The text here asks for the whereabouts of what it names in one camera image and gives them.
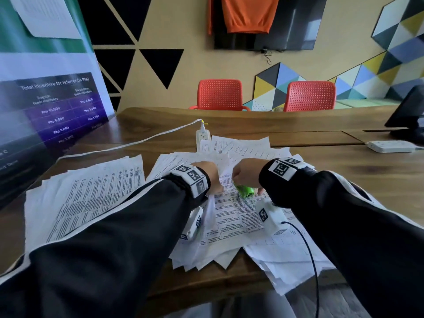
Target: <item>perforated chair back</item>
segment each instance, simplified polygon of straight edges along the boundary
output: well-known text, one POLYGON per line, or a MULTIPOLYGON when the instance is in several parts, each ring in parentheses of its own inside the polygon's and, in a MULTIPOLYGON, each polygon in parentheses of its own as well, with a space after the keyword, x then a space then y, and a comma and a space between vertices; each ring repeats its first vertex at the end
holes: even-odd
POLYGON ((334 109, 336 86, 330 81, 293 81, 287 88, 284 112, 334 109))
POLYGON ((242 85, 237 79, 204 79, 197 89, 197 106, 191 109, 243 110, 242 85))

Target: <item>black sleeve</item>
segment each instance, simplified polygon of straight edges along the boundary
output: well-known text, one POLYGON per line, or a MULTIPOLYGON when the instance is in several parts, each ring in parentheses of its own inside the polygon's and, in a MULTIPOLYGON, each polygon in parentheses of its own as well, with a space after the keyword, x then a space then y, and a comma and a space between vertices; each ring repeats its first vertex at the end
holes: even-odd
POLYGON ((126 208, 31 252, 30 266, 0 285, 0 317, 135 317, 190 211, 206 199, 193 199, 178 179, 146 184, 138 192, 154 186, 126 208))
POLYGON ((424 230, 341 176, 304 168, 286 181, 268 170, 272 162, 260 184, 275 204, 292 209, 368 313, 424 317, 424 230))

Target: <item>wall-mounted tv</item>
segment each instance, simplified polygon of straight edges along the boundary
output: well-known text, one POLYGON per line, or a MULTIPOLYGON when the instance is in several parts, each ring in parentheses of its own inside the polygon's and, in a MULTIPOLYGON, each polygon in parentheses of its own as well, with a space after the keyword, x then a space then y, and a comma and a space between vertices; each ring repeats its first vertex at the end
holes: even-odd
POLYGON ((312 50, 327 0, 279 0, 269 33, 227 33, 221 0, 214 0, 215 49, 312 50))

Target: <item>white cable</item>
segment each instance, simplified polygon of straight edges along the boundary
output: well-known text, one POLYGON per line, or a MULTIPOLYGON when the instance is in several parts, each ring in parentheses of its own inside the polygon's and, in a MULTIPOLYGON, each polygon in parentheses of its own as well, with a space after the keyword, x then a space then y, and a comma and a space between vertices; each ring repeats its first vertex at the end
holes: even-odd
POLYGON ((152 138, 154 138, 154 137, 157 137, 157 136, 160 136, 160 135, 164 135, 164 134, 168 134, 168 133, 172 133, 172 132, 174 132, 174 131, 178 131, 178 130, 180 130, 181 128, 184 128, 184 127, 186 127, 186 126, 193 125, 193 124, 194 124, 194 123, 196 123, 196 122, 203 122, 203 120, 202 120, 202 119, 200 119, 200 118, 199 118, 199 119, 196 119, 194 122, 190 122, 190 123, 189 123, 189 124, 187 124, 187 125, 183 125, 183 126, 180 126, 180 127, 174 128, 174 129, 171 129, 171 130, 169 130, 169 131, 164 131, 164 132, 162 132, 162 133, 159 133, 159 134, 153 135, 153 136, 151 136, 151 137, 149 137, 149 138, 142 139, 141 141, 138 141, 138 142, 129 143, 129 144, 125 144, 125 145, 121 145, 121 146, 117 146, 117 147, 112 147, 112 148, 108 148, 108 149, 106 149, 106 150, 95 150, 95 151, 93 151, 93 152, 87 152, 87 153, 81 153, 81 154, 64 155, 64 156, 62 156, 62 157, 59 157, 57 160, 61 160, 61 159, 68 159, 68 158, 70 158, 70 157, 80 157, 80 156, 85 156, 85 155, 89 155, 89 154, 93 154, 93 153, 108 152, 108 151, 110 151, 110 150, 117 150, 117 149, 120 149, 120 148, 124 148, 124 147, 128 147, 128 146, 132 146, 132 145, 140 144, 140 143, 143 143, 143 142, 145 142, 145 141, 147 141, 147 140, 149 140, 149 139, 152 139, 152 138))

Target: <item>monitor stand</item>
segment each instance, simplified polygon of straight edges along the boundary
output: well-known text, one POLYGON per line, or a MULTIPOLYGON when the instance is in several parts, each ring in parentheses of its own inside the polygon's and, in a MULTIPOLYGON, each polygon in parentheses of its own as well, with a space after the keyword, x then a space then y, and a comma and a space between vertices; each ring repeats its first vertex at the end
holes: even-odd
POLYGON ((424 145, 424 127, 398 129, 391 131, 390 135, 418 145, 424 145))

